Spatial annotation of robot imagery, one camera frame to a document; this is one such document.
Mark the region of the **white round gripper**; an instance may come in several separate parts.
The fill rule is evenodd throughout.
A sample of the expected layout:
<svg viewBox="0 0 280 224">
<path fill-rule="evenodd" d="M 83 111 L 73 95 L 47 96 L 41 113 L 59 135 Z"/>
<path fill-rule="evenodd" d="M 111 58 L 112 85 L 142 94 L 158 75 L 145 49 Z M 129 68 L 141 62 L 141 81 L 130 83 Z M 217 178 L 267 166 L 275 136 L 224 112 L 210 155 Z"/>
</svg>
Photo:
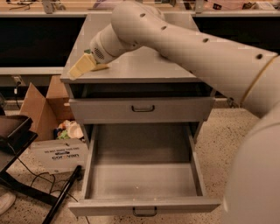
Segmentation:
<svg viewBox="0 0 280 224">
<path fill-rule="evenodd" d="M 140 45 L 122 41 L 116 36 L 111 24 L 99 31 L 90 41 L 89 49 L 93 56 L 84 53 L 69 70 L 71 79 L 77 79 L 96 67 L 96 61 L 108 64 L 126 52 L 138 49 Z"/>
</svg>

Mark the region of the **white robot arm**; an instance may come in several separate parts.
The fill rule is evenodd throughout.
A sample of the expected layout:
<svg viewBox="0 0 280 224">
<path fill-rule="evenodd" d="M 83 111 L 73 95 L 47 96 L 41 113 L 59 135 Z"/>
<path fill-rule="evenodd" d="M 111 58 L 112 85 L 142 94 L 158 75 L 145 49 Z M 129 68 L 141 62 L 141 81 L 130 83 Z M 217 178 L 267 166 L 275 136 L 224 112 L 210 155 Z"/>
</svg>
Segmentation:
<svg viewBox="0 0 280 224">
<path fill-rule="evenodd" d="M 141 46 L 156 50 L 259 117 L 232 164 L 222 224 L 280 224 L 280 56 L 169 24 L 158 9 L 124 1 L 69 75 L 77 79 L 103 69 Z"/>
</svg>

